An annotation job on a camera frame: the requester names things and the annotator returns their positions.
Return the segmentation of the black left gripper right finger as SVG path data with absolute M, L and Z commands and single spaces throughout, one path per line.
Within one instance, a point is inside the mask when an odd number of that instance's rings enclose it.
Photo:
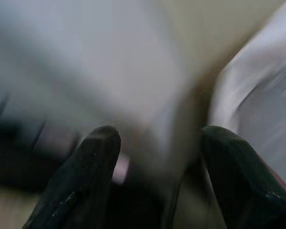
M 207 126 L 202 153 L 227 229 L 286 229 L 286 184 L 247 141 Z

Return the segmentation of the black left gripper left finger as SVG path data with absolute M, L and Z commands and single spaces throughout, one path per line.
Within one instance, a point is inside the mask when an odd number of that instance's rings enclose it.
M 102 229 L 120 148 L 111 125 L 90 132 L 50 179 L 22 229 Z

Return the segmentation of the white laundry bag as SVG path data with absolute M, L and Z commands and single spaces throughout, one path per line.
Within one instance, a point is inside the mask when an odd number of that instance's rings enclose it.
M 286 3 L 222 70 L 209 124 L 236 133 L 286 182 Z

